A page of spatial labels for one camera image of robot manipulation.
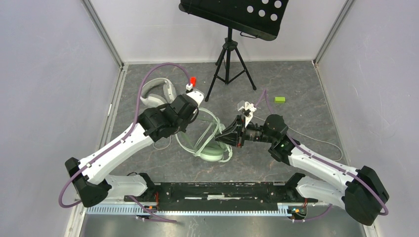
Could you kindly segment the green headphones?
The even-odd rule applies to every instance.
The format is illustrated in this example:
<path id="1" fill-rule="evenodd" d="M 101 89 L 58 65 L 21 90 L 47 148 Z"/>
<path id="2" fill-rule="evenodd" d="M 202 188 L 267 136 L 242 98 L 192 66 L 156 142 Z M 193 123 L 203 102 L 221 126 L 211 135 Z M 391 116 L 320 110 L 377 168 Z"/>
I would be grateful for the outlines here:
<path id="1" fill-rule="evenodd" d="M 232 147 L 215 141 L 215 136 L 220 134 L 226 126 L 220 121 L 219 117 L 217 117 L 210 110 L 200 108 L 200 112 L 208 114 L 211 119 L 206 119 L 203 116 L 198 117 L 199 120 L 208 121 L 209 125 L 199 137 L 195 145 L 191 148 L 183 145 L 178 135 L 181 135 L 189 145 L 192 145 L 192 143 L 189 137 L 185 133 L 181 132 L 174 136 L 176 141 L 181 148 L 183 148 L 186 152 L 191 153 L 194 157 L 201 158 L 202 160 L 208 162 L 228 162 L 233 156 Z"/>

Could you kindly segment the white grey headphones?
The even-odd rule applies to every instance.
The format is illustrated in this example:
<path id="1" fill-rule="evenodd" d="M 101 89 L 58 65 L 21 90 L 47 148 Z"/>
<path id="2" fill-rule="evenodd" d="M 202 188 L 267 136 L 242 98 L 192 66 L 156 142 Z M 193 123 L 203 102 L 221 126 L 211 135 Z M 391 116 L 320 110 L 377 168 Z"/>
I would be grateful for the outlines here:
<path id="1" fill-rule="evenodd" d="M 142 87 L 140 100 L 147 108 L 172 103 L 177 97 L 173 83 L 167 78 L 155 78 Z"/>

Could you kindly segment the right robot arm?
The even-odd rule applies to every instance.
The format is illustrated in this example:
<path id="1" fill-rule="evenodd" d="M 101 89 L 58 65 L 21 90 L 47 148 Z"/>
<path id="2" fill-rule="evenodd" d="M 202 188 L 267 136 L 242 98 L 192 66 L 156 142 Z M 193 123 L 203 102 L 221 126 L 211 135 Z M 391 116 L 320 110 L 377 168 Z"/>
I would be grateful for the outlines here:
<path id="1" fill-rule="evenodd" d="M 286 186 L 291 201 L 316 199 L 337 206 L 357 222 L 370 226 L 378 216 L 386 216 L 389 193 L 376 171 L 368 166 L 355 168 L 341 164 L 309 149 L 288 135 L 289 127 L 282 116 L 270 114 L 263 125 L 247 122 L 244 115 L 220 134 L 217 142 L 241 148 L 245 141 L 269 143 L 271 157 L 286 165 L 305 170 L 318 177 L 316 181 L 300 175 L 296 183 Z"/>

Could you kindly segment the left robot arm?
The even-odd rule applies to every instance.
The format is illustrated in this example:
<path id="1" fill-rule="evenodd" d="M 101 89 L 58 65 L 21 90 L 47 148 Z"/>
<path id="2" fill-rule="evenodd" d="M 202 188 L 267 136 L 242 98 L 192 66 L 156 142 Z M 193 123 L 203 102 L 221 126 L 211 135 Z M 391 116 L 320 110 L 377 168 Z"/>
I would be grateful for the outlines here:
<path id="1" fill-rule="evenodd" d="M 146 175 L 111 175 L 117 166 L 133 154 L 153 145 L 161 138 L 184 132 L 199 113 L 204 95 L 198 91 L 178 95 L 172 103 L 145 109 L 117 138 L 95 153 L 82 158 L 69 158 L 65 167 L 84 207 L 93 207 L 107 198 L 139 197 L 150 201 L 155 187 Z"/>

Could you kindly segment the red small block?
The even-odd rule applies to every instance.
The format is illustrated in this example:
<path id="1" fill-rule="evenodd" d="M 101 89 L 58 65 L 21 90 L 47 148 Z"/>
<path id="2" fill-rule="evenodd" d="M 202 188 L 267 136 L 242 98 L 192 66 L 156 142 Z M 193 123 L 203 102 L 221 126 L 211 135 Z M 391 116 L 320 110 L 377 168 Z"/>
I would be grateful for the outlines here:
<path id="1" fill-rule="evenodd" d="M 196 77 L 190 77 L 190 83 L 192 85 L 192 87 L 196 86 Z"/>

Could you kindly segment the green small block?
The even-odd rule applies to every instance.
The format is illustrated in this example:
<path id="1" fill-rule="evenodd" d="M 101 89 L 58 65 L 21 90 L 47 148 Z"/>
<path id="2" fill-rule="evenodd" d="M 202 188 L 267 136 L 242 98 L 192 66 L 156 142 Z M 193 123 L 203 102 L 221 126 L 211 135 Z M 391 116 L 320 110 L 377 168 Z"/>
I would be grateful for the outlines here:
<path id="1" fill-rule="evenodd" d="M 277 103 L 277 104 L 283 104 L 283 103 L 285 103 L 286 102 L 286 98 L 285 97 L 279 97 L 279 96 L 276 96 L 275 98 L 274 98 L 274 103 Z"/>

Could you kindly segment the black music stand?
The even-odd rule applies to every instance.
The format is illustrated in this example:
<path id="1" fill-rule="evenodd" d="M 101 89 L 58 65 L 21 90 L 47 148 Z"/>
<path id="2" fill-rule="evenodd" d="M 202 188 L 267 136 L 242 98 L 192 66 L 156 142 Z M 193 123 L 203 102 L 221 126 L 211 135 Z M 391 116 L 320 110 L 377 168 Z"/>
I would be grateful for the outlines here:
<path id="1" fill-rule="evenodd" d="M 208 101 L 216 80 L 226 85 L 242 74 L 246 74 L 253 90 L 253 79 L 238 50 L 238 42 L 232 39 L 233 31 L 251 39 L 273 41 L 278 37 L 281 22 L 289 4 L 288 0 L 182 0 L 179 10 L 218 23 L 227 27 L 227 37 L 218 59 L 209 90 L 205 97 Z M 235 52 L 243 69 L 234 77 L 230 76 L 231 53 Z"/>

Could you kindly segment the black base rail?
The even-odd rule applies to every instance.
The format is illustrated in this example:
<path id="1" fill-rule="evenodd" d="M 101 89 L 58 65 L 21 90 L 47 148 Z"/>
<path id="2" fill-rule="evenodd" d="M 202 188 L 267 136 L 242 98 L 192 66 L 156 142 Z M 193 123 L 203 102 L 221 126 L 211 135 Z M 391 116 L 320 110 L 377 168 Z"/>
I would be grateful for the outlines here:
<path id="1" fill-rule="evenodd" d="M 135 199 L 158 211 L 274 211 L 278 203 L 316 202 L 284 182 L 162 182 Z"/>

